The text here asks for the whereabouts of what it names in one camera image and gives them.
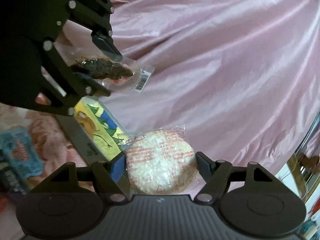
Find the dark brown meat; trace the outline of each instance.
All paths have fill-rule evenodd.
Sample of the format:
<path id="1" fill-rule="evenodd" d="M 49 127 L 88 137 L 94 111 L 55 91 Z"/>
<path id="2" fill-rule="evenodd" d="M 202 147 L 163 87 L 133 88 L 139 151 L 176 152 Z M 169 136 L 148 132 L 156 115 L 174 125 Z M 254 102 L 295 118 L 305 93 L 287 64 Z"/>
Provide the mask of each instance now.
<path id="1" fill-rule="evenodd" d="M 87 74 L 94 79 L 119 80 L 123 77 L 133 76 L 132 71 L 122 66 L 120 63 L 113 62 L 107 58 L 83 59 L 71 66 L 74 72 Z"/>

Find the silver pin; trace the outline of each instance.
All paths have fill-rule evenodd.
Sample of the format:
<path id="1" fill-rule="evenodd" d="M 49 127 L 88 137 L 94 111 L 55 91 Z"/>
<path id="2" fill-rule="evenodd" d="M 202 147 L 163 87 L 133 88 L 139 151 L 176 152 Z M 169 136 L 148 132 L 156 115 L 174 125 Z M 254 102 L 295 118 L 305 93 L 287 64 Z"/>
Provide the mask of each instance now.
<path id="1" fill-rule="evenodd" d="M 110 200 L 113 202 L 122 202 L 125 200 L 125 196 L 122 194 L 113 194 L 110 196 Z"/>
<path id="2" fill-rule="evenodd" d="M 85 92 L 87 93 L 87 95 L 89 95 L 92 91 L 92 88 L 90 86 L 85 88 Z"/>
<path id="3" fill-rule="evenodd" d="M 73 107 L 70 107 L 70 108 L 68 109 L 68 115 L 73 115 L 74 112 L 75 112 L 75 110 L 74 110 Z"/>
<path id="4" fill-rule="evenodd" d="M 44 41 L 43 43 L 43 49 L 45 51 L 49 51 L 52 49 L 52 41 Z"/>
<path id="5" fill-rule="evenodd" d="M 197 196 L 197 200 L 201 201 L 201 202 L 209 202 L 212 200 L 212 196 L 206 193 L 203 194 L 199 194 Z"/>
<path id="6" fill-rule="evenodd" d="M 69 1 L 69 8 L 70 9 L 74 9 L 76 7 L 76 5 L 77 5 L 76 1 L 74 1 L 74 0 L 70 0 Z"/>

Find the pink fabric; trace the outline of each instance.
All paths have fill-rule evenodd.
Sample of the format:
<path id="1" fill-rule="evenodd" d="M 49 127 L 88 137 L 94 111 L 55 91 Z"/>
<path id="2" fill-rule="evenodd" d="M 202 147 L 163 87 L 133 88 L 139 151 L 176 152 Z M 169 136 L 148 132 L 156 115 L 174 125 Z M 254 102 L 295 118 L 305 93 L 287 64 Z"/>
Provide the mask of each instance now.
<path id="1" fill-rule="evenodd" d="M 113 0 L 121 52 L 155 66 L 103 102 L 128 131 L 184 123 L 195 151 L 276 173 L 320 108 L 320 0 Z M 65 36 L 91 47 L 72 22 Z"/>

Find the barcode label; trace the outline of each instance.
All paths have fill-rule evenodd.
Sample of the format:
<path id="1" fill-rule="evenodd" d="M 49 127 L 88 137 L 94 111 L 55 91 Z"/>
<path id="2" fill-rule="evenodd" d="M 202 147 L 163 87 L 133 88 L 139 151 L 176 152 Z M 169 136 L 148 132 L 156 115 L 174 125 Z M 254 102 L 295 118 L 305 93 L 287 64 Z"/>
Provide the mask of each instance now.
<path id="1" fill-rule="evenodd" d="M 142 91 L 143 87 L 146 85 L 146 82 L 148 81 L 151 73 L 148 71 L 143 70 L 141 73 L 140 81 L 136 86 L 137 91 Z"/>

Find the vacuum-sealed meat package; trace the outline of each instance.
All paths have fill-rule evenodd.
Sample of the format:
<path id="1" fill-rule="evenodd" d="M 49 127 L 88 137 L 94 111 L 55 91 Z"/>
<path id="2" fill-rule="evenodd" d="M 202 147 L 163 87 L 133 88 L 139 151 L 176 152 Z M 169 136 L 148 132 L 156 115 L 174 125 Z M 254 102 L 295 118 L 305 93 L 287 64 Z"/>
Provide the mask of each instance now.
<path id="1" fill-rule="evenodd" d="M 183 192 L 196 176 L 195 152 L 184 126 L 146 133 L 118 134 L 123 141 L 130 184 L 138 194 L 169 195 Z"/>
<path id="2" fill-rule="evenodd" d="M 73 72 L 85 74 L 111 91 L 134 89 L 141 92 L 154 72 L 151 65 L 102 52 L 98 48 L 75 48 L 59 43 L 54 45 Z"/>

